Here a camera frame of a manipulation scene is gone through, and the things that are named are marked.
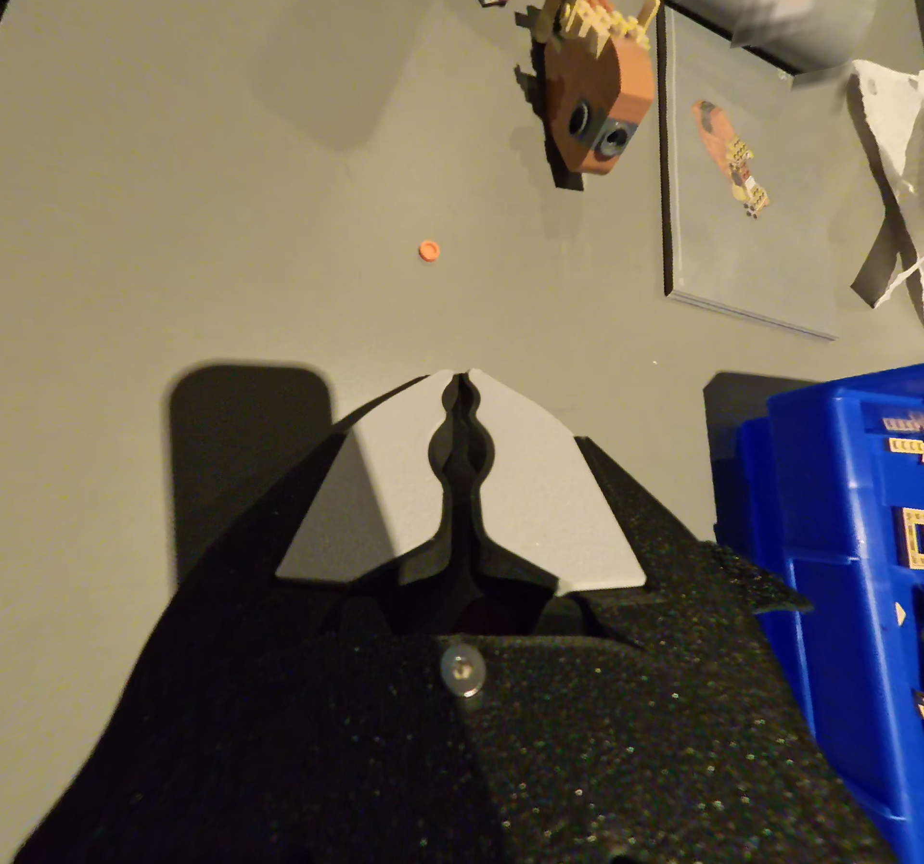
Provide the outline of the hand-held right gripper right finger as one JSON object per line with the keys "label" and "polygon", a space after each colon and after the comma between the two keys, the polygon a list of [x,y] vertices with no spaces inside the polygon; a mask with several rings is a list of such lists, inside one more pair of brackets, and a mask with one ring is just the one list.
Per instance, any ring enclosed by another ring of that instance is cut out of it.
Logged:
{"label": "hand-held right gripper right finger", "polygon": [[488,453],[478,489],[481,572],[555,596],[644,587],[646,572],[571,431],[484,371],[467,379]]}

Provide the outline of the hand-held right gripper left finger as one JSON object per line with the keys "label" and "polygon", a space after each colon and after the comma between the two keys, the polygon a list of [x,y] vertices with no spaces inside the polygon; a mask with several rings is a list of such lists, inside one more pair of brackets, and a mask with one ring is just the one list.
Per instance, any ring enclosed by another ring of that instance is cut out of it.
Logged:
{"label": "hand-held right gripper left finger", "polygon": [[368,410],[346,433],[276,570],[284,581],[355,584],[386,570],[398,584],[438,577],[451,561],[443,469],[445,392],[437,371]]}

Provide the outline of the orange tan brick model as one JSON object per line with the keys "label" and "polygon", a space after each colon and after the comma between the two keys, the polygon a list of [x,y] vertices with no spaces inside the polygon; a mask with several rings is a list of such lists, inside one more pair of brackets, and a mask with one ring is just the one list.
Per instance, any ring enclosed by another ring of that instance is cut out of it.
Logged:
{"label": "orange tan brick model", "polygon": [[605,176],[656,93],[650,30],[661,0],[636,14],[611,0],[544,0],[530,35],[542,56],[544,124],[570,175]]}

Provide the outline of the blue plastic bin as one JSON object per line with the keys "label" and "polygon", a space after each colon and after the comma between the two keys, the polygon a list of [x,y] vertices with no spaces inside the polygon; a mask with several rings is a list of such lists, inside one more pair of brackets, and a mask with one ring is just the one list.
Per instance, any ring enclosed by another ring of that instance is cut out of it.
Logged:
{"label": "blue plastic bin", "polygon": [[812,604],[760,619],[815,742],[923,861],[923,366],[703,390],[717,542]]}

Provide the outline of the grey instruction booklet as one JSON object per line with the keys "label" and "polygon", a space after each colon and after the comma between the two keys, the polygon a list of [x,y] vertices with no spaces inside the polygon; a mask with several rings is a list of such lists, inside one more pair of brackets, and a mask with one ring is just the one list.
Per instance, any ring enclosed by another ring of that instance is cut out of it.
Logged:
{"label": "grey instruction booklet", "polygon": [[664,294],[836,337],[830,127],[877,0],[662,0]]}

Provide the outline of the torn white paper bag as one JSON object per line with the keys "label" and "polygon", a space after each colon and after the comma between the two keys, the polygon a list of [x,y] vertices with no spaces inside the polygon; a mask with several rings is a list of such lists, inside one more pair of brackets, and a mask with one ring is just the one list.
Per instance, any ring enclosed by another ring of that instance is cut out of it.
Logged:
{"label": "torn white paper bag", "polygon": [[875,62],[853,61],[862,121],[860,129],[872,138],[872,166],[882,171],[886,191],[910,241],[914,258],[893,265],[892,271],[869,300],[873,309],[887,303],[913,278],[922,281],[923,181],[922,116],[923,73],[902,73]]}

